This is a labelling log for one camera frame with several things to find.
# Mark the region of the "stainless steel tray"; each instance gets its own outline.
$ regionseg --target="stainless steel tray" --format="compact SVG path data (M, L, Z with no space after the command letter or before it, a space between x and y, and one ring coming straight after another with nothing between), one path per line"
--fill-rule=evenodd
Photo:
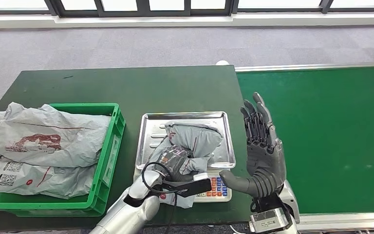
M164 124L173 121L184 123L209 123L215 122L223 140L215 150L214 156L208 161L208 168L233 168L236 166L233 144L231 143L230 129L227 114L217 112L186 112L186 113L157 113L145 114L141 119L140 137L138 140L137 157L135 166L143 169L149 156L167 135Z

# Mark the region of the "robotic finger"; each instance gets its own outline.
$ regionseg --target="robotic finger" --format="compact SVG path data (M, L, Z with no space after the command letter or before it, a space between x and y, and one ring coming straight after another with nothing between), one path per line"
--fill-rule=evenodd
M252 123L252 120L249 116L249 113L247 112L246 108L242 107L240 108L240 112L243 114L244 118L244 129L246 131L246 137L247 137L247 144L251 144L251 139L254 138L253 133L253 126L254 123Z
M260 96L260 94L259 94L258 92L254 92L254 93L253 93L253 100L254 100L256 103L260 102L260 103L262 103L262 104L265 106L265 104L264 104L264 100L263 100L263 98Z
M255 138L253 141L256 143L260 143L261 140L264 138L264 131L261 128L262 120L260 118L259 113L257 113L256 108L250 103L248 100L244 100L244 106L248 109L250 117L253 121L253 132L255 133Z
M267 151L268 153L272 154L275 146L277 145L278 138L276 135L276 127L273 125L272 117L270 115L269 110L263 103L258 102L256 104L257 111L260 113L262 117L262 125L265 130L265 136L266 138L263 139L263 142L266 142L267 144Z

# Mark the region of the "floor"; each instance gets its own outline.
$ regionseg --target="floor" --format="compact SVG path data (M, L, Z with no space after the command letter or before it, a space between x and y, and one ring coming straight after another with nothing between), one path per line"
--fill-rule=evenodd
M0 98L22 70L212 65L223 59L236 66L374 62L374 27L0 30ZM171 233L232 231L201 226Z

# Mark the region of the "green plastic crate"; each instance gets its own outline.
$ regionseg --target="green plastic crate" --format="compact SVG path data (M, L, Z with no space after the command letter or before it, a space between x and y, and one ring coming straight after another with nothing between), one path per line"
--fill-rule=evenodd
M0 193L0 210L19 217L101 216L107 206L112 175L125 127L120 108L116 103L63 103L51 106L71 114L111 116L91 191L88 195L68 200L46 195Z

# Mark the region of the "gray plastic bag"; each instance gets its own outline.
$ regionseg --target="gray plastic bag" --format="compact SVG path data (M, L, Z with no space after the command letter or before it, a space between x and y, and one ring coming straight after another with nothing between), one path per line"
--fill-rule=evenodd
M223 139L215 124L172 121L165 124L165 128L167 137L152 152L148 162L161 162L166 167L170 167L169 169L171 170L179 168L178 175L181 176L178 176L178 178L185 178L183 175L192 174L192 172L206 172L207 162L213 156L212 152L220 145ZM185 152L174 146L182 147ZM171 151L174 150L179 152L173 154ZM153 169L158 169L158 167L151 165L147 168L147 170ZM175 194L163 194L160 195L160 202L174 205L174 198ZM194 195L185 198L178 196L177 206L190 208L193 206L194 198Z

